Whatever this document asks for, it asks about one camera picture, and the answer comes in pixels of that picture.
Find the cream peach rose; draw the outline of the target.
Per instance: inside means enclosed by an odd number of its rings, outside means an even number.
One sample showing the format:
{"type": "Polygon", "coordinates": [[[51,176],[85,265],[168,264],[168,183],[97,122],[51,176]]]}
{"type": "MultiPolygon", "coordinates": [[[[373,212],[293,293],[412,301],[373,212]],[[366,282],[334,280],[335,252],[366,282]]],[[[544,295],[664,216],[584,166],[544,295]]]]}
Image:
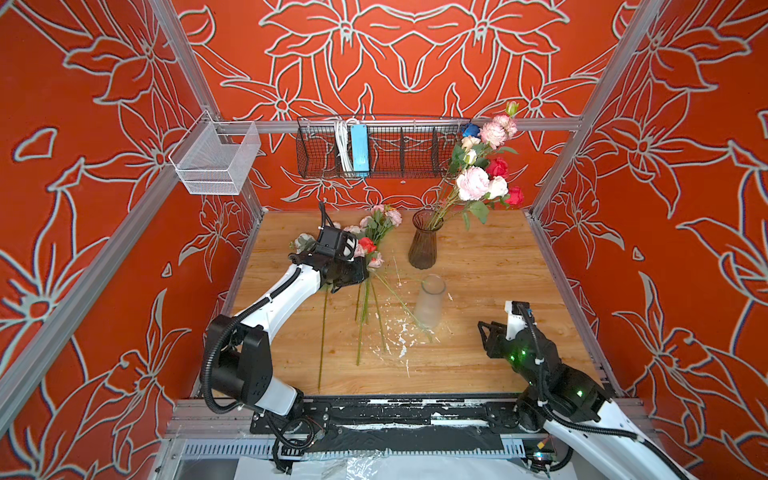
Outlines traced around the cream peach rose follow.
{"type": "Polygon", "coordinates": [[[483,146],[480,138],[463,137],[455,146],[448,165],[448,177],[455,178],[468,167],[473,166],[478,158],[478,148],[483,146]]]}

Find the red pink mixed stem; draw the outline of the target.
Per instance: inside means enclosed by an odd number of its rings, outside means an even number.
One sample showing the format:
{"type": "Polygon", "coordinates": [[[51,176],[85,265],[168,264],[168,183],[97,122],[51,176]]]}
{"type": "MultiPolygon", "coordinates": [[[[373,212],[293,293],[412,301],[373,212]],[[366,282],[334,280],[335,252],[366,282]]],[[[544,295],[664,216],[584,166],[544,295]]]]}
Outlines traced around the red pink mixed stem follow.
{"type": "Polygon", "coordinates": [[[363,261],[364,276],[363,282],[360,284],[358,289],[355,316],[358,325],[355,365],[360,366],[363,354],[363,330],[364,327],[369,323],[370,302],[373,302],[374,313],[378,317],[377,322],[379,325],[379,334],[383,343],[383,349],[387,349],[387,340],[385,338],[383,320],[380,314],[380,303],[378,301],[374,281],[378,281],[391,295],[394,296],[402,310],[406,313],[407,317],[418,328],[430,331],[431,327],[427,327],[426,324],[417,317],[415,309],[409,307],[401,295],[395,291],[394,287],[378,273],[378,270],[383,264],[383,257],[381,256],[377,245],[371,238],[363,235],[358,237],[355,258],[361,259],[363,261]]]}

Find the blue rose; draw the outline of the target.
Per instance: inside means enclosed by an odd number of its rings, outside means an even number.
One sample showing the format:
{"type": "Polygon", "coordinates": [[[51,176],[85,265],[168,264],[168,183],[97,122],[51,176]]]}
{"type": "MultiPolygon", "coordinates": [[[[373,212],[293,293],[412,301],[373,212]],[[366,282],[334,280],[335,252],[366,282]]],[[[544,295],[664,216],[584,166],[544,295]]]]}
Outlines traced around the blue rose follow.
{"type": "Polygon", "coordinates": [[[474,123],[467,124],[462,130],[463,137],[480,137],[480,127],[474,123]]]}

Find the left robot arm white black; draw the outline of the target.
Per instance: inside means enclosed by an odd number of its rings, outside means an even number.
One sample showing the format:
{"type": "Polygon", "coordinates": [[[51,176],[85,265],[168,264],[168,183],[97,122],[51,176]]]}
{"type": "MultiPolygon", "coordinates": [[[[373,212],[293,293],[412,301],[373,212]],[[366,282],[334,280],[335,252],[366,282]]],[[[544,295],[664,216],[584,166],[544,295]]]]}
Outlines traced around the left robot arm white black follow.
{"type": "Polygon", "coordinates": [[[323,202],[318,208],[317,236],[289,255],[282,277],[250,306],[232,316],[220,314],[207,327],[199,382],[213,413],[242,407],[286,420],[300,416],[303,393],[276,377],[272,342],[317,292],[335,293],[368,279],[364,259],[355,255],[355,235],[335,226],[323,202]]]}

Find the red rose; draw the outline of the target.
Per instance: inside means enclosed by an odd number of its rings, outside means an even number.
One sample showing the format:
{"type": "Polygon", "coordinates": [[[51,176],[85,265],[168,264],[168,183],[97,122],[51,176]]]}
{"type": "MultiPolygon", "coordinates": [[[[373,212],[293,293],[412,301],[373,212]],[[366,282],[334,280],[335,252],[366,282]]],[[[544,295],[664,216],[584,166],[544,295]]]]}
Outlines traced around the red rose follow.
{"type": "Polygon", "coordinates": [[[490,179],[497,177],[506,179],[509,175],[509,165],[503,158],[493,158],[485,168],[490,179]]]}
{"type": "Polygon", "coordinates": [[[524,192],[518,186],[511,187],[504,199],[504,204],[509,208],[521,208],[524,202],[524,192]]]}

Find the pink carnation spray stem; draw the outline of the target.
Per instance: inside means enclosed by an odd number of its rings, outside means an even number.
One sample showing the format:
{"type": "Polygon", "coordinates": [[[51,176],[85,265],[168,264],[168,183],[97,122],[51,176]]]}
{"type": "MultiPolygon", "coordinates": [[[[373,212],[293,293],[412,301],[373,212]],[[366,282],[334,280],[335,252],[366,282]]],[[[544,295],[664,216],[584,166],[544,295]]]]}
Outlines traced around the pink carnation spray stem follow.
{"type": "Polygon", "coordinates": [[[478,148],[477,161],[471,167],[488,165],[490,156],[501,151],[514,153],[514,150],[507,148],[505,144],[518,132],[515,117],[519,109],[520,105],[518,102],[510,101],[506,104],[502,113],[495,115],[488,122],[479,126],[479,138],[483,142],[483,146],[478,148]]]}

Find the large pink peony stem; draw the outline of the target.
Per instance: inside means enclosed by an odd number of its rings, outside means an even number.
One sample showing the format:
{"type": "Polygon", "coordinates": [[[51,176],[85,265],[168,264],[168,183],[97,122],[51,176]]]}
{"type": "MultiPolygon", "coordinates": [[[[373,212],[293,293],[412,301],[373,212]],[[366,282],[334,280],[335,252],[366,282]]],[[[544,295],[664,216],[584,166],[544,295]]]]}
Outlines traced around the large pink peony stem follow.
{"type": "Polygon", "coordinates": [[[485,224],[491,209],[497,205],[508,207],[509,199],[510,189],[505,178],[491,177],[480,167],[467,167],[456,177],[450,191],[438,201],[427,228],[437,230],[454,213],[464,218],[465,228],[469,230],[470,216],[485,224]]]}

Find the brown ribbed glass vase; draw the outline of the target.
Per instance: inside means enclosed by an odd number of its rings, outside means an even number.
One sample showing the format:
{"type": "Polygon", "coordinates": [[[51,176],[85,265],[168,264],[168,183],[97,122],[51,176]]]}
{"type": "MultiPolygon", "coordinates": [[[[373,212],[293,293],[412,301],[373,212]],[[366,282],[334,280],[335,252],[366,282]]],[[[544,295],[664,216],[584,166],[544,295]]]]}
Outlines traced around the brown ribbed glass vase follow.
{"type": "Polygon", "coordinates": [[[419,210],[412,219],[414,236],[408,251],[409,263],[417,269],[432,268],[438,255],[437,232],[442,228],[443,220],[433,209],[419,210]]]}

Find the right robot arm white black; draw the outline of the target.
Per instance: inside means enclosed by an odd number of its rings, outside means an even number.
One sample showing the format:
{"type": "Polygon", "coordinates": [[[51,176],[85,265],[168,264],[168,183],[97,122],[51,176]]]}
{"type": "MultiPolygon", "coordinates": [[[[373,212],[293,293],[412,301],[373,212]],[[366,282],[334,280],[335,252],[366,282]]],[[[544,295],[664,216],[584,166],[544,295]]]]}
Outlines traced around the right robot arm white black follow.
{"type": "Polygon", "coordinates": [[[507,301],[504,310],[504,323],[477,326],[486,355],[507,361],[528,383],[514,407],[515,425],[544,431],[568,447],[559,461],[528,455],[526,469],[549,476],[578,454],[608,479],[694,477],[629,419],[612,394],[564,363],[555,343],[538,328],[529,303],[507,301]]]}

